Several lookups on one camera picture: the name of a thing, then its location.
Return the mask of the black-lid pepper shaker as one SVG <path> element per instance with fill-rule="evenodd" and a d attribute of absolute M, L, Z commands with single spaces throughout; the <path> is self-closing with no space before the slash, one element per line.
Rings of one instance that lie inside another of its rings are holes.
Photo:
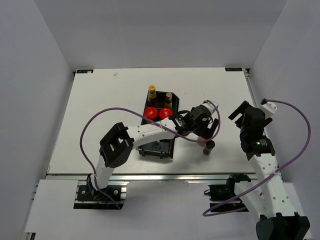
<path fill-rule="evenodd" d="M 204 145 L 202 153 L 206 156 L 210 155 L 216 143 L 213 140 L 207 141 Z"/>

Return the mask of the pink-lid spice shaker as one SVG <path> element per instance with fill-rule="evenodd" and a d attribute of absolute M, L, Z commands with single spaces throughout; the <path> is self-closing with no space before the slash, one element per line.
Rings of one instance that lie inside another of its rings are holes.
<path fill-rule="evenodd" d="M 198 143 L 200 146 L 205 146 L 205 145 L 206 145 L 206 140 L 205 140 L 203 137 L 198 136 L 198 137 L 197 137 L 197 143 Z"/>

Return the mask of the red-lid sauce jar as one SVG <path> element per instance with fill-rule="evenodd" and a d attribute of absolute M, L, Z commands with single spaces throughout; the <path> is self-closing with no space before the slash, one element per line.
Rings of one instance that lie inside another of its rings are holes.
<path fill-rule="evenodd" d="M 156 122 L 159 120 L 159 112 L 156 107 L 148 107 L 144 110 L 144 116 L 148 118 L 145 122 L 147 124 L 150 124 L 150 120 Z"/>
<path fill-rule="evenodd" d="M 162 108 L 159 113 L 158 116 L 161 120 L 165 119 L 165 118 L 169 118 L 170 116 L 172 116 L 174 114 L 174 112 L 170 109 L 170 108 Z"/>

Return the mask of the small yellow-label brown bottle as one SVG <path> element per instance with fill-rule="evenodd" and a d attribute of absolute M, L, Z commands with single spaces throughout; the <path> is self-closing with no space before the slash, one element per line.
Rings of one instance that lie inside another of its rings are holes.
<path fill-rule="evenodd" d="M 165 95 L 164 107 L 168 108 L 168 109 L 172 109 L 173 108 L 172 93 L 171 92 L 167 92 L 166 95 Z"/>

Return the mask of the yellow-cap red sauce bottle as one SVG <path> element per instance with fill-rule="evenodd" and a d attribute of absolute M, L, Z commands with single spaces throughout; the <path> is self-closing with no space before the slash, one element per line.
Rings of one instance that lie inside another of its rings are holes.
<path fill-rule="evenodd" d="M 156 107 L 158 105 L 157 91 L 154 85 L 148 87 L 147 102 L 151 107 Z"/>

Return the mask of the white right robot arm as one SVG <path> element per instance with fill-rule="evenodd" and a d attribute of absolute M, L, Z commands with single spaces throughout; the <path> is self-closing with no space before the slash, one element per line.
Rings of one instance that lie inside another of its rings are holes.
<path fill-rule="evenodd" d="M 243 101 L 229 116 L 240 129 L 240 146 L 246 154 L 258 180 L 258 191 L 248 176 L 231 176 L 225 187 L 226 195 L 238 198 L 257 219 L 255 231 L 259 240 L 303 240 L 310 229 L 310 222 L 295 209 L 287 194 L 271 140 L 264 134 L 272 122 L 277 106 L 263 101 L 254 107 Z"/>

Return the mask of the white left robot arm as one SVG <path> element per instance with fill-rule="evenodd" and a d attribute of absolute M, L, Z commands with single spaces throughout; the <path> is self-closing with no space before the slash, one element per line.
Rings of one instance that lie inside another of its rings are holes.
<path fill-rule="evenodd" d="M 212 140 L 220 127 L 220 119 L 212 119 L 212 115 L 218 112 L 218 107 L 207 101 L 158 122 L 150 120 L 138 126 L 116 123 L 99 142 L 99 160 L 87 178 L 88 193 L 96 200 L 103 198 L 114 169 L 126 163 L 137 147 L 174 138 L 188 140 L 191 133 L 199 136 L 201 143 Z"/>

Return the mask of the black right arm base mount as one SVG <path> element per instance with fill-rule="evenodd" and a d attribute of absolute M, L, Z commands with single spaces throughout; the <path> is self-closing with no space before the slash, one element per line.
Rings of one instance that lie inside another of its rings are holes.
<path fill-rule="evenodd" d="M 239 173 L 239 174 L 231 174 L 229 175 L 226 183 L 224 184 L 211 184 L 208 185 L 208 189 L 203 193 L 204 195 L 209 196 L 210 207 L 214 207 L 220 202 L 226 201 L 234 196 L 236 196 L 234 189 L 235 184 L 240 182 L 251 182 L 251 179 L 248 175 Z M 237 210 L 239 212 L 248 212 L 245 204 L 241 201 L 240 198 L 237 198 L 234 201 L 231 201 L 225 205 L 217 207 L 214 210 L 211 210 L 211 213 L 222 213 L 222 212 L 230 212 Z"/>

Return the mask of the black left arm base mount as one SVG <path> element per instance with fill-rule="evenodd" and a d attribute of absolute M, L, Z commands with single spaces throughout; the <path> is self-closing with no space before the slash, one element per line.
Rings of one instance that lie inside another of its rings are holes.
<path fill-rule="evenodd" d="M 79 183 L 76 189 L 73 208 L 76 210 L 121 210 L 126 198 L 123 185 L 108 185 L 96 190 L 89 174 L 85 183 Z"/>

